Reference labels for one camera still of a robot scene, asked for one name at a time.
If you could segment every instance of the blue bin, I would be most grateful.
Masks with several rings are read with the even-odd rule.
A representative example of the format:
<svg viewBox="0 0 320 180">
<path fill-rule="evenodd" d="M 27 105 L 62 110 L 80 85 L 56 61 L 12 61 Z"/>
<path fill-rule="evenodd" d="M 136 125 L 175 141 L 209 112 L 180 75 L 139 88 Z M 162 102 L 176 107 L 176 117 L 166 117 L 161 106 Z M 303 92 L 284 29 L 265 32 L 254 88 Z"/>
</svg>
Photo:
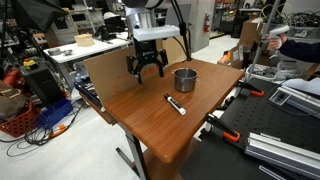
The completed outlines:
<svg viewBox="0 0 320 180">
<path fill-rule="evenodd" d="M 72 111 L 71 101 L 61 99 L 38 116 L 37 127 L 51 129 Z"/>
</svg>

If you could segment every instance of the bag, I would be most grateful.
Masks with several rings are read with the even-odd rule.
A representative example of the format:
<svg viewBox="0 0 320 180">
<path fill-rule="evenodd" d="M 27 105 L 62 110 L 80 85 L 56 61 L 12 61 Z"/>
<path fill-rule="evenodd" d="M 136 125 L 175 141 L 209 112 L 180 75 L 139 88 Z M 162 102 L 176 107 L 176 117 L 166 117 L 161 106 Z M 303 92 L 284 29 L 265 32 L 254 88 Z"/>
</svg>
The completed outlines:
<svg viewBox="0 0 320 180">
<path fill-rule="evenodd" d="M 27 97 L 19 90 L 0 81 L 0 122 L 10 120 L 19 114 L 26 101 Z"/>
</svg>

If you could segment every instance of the white table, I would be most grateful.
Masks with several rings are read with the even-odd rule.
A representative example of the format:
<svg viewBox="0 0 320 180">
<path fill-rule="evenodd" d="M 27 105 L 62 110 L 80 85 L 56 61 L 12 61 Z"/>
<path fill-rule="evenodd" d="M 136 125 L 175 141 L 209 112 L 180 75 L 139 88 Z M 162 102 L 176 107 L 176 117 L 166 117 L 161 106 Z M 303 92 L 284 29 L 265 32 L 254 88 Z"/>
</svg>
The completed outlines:
<svg viewBox="0 0 320 180">
<path fill-rule="evenodd" d="M 50 56 L 48 53 L 49 49 L 44 50 L 44 53 L 48 57 L 50 57 L 53 60 L 53 62 L 56 64 L 56 67 L 59 73 L 64 77 L 64 79 L 66 80 L 71 90 L 74 88 L 74 84 L 73 84 L 74 80 L 71 78 L 67 68 L 64 66 L 63 63 L 79 60 L 97 53 L 105 53 L 108 51 L 112 51 L 116 48 L 127 47 L 128 44 L 130 43 L 130 41 L 126 41 L 123 39 L 113 39 L 108 42 L 101 42 L 98 40 L 93 40 L 93 41 L 94 41 L 94 45 L 88 46 L 88 47 L 79 47 L 76 43 L 58 47 L 61 51 L 72 50 L 72 54 L 69 56 L 66 56 L 64 54 L 60 54 L 57 56 Z"/>
</svg>

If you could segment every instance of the red basket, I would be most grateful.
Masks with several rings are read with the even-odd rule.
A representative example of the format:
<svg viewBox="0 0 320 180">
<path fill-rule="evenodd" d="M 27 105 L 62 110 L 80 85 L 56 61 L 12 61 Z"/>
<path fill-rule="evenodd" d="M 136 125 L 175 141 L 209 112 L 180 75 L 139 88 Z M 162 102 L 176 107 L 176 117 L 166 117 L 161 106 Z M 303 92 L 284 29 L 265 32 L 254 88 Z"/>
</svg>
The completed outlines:
<svg viewBox="0 0 320 180">
<path fill-rule="evenodd" d="M 28 106 L 25 107 L 20 115 L 7 122 L 0 124 L 0 130 L 17 138 L 36 127 L 37 116 L 39 111 L 33 106 L 31 100 L 28 101 Z"/>
</svg>

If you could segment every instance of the metal cup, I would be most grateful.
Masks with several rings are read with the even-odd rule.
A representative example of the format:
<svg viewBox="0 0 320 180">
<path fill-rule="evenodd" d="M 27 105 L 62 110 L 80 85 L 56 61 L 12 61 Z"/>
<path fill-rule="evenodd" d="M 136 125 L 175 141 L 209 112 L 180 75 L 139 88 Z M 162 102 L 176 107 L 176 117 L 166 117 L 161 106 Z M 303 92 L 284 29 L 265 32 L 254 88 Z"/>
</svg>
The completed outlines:
<svg viewBox="0 0 320 180">
<path fill-rule="evenodd" d="M 174 71 L 174 87 L 181 92 L 194 90 L 198 73 L 189 68 L 180 68 Z"/>
</svg>

